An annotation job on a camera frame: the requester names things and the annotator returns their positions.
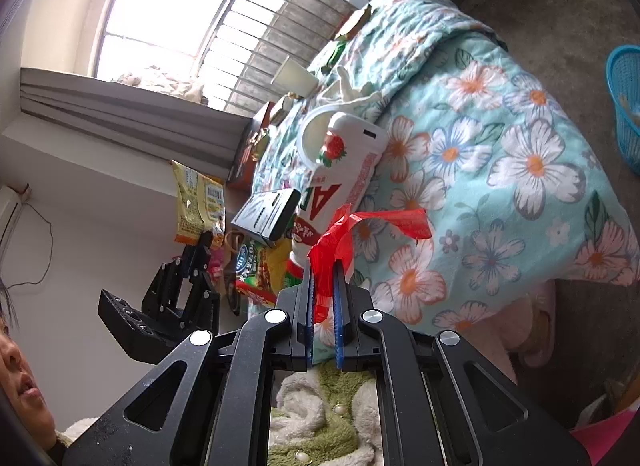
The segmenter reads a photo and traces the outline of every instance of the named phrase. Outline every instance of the electrical wire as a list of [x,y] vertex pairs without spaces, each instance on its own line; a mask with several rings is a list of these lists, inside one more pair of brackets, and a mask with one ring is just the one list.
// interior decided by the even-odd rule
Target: electrical wire
[[53,229],[52,229],[52,225],[51,223],[42,216],[42,214],[33,206],[31,206],[31,204],[29,204],[28,202],[24,203],[25,206],[30,207],[33,211],[36,212],[36,214],[43,220],[45,221],[47,224],[49,224],[49,236],[51,237],[51,249],[49,251],[49,263],[47,264],[47,269],[45,269],[44,274],[42,275],[42,278],[39,279],[38,281],[22,281],[20,283],[14,283],[13,285],[10,285],[9,287],[4,287],[4,289],[6,291],[9,291],[10,289],[13,289],[14,287],[20,287],[22,285],[39,285],[41,284],[44,279],[47,277],[47,274],[49,273],[49,269],[51,268],[51,259],[53,258]]

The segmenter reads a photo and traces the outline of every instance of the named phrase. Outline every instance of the pink fabric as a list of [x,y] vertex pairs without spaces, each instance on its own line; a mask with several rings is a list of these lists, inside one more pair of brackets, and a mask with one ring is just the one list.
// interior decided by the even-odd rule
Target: pink fabric
[[635,414],[633,409],[624,410],[609,419],[572,430],[571,435],[587,449],[591,464],[596,465],[620,438]]

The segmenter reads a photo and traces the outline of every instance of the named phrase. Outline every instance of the floral bedspread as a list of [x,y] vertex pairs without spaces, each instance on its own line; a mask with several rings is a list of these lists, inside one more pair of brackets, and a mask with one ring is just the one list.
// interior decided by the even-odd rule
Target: floral bedspread
[[[600,163],[495,33],[449,0],[372,7],[338,61],[353,86],[370,81],[382,92],[382,104],[361,113],[390,138],[360,210],[426,208],[433,238],[416,243],[366,221],[354,233],[351,282],[433,334],[463,329],[551,278],[637,281],[638,241]],[[334,79],[335,70],[322,88]],[[307,186],[295,137],[314,105],[300,102],[280,125],[254,191]],[[316,335],[316,359],[328,356],[331,316]]]

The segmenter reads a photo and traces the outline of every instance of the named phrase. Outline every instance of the air conditioner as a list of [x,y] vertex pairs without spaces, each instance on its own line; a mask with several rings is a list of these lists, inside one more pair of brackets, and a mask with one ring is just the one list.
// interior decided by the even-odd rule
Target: air conditioner
[[20,216],[21,208],[20,197],[15,191],[7,186],[0,187],[0,263]]

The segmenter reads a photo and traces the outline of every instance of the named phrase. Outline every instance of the white plastic jug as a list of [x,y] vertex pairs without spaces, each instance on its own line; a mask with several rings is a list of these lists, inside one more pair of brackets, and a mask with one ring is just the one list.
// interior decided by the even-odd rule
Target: white plastic jug
[[289,259],[299,267],[335,210],[345,203],[358,206],[388,142],[385,129],[349,113],[334,113],[324,126],[327,112],[314,113],[298,133],[300,159],[313,170],[293,227]]

